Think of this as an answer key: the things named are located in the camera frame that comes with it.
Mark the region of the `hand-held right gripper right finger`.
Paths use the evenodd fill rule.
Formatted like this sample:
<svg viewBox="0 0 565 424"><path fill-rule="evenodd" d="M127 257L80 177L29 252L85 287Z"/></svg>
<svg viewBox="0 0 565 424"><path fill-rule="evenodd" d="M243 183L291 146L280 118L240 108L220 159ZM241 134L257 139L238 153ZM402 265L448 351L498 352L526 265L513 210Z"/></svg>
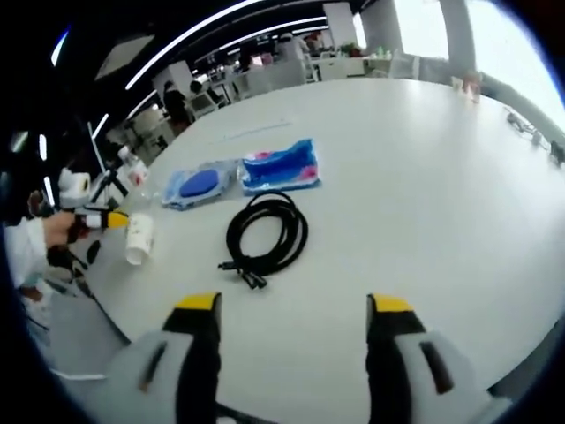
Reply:
<svg viewBox="0 0 565 424"><path fill-rule="evenodd" d="M402 298L367 296L366 346L371 423L495 423L512 405L481 389L469 359Z"/></svg>

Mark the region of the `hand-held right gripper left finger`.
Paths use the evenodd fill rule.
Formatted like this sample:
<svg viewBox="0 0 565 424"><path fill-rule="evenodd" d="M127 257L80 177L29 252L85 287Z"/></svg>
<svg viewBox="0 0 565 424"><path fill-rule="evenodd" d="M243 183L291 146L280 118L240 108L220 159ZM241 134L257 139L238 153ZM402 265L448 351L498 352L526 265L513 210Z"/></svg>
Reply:
<svg viewBox="0 0 565 424"><path fill-rule="evenodd" d="M96 423L215 423L222 295L185 297L127 345L94 390Z"/></svg>

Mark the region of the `person's left hand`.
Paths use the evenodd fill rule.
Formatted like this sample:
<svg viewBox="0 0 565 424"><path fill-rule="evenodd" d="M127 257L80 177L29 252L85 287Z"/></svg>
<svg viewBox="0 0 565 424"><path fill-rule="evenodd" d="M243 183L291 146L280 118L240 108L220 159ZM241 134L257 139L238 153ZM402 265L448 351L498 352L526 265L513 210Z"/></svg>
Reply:
<svg viewBox="0 0 565 424"><path fill-rule="evenodd" d="M72 212L60 211L42 219L44 240L48 249L55 246L66 246L69 231L75 223Z"/></svg>

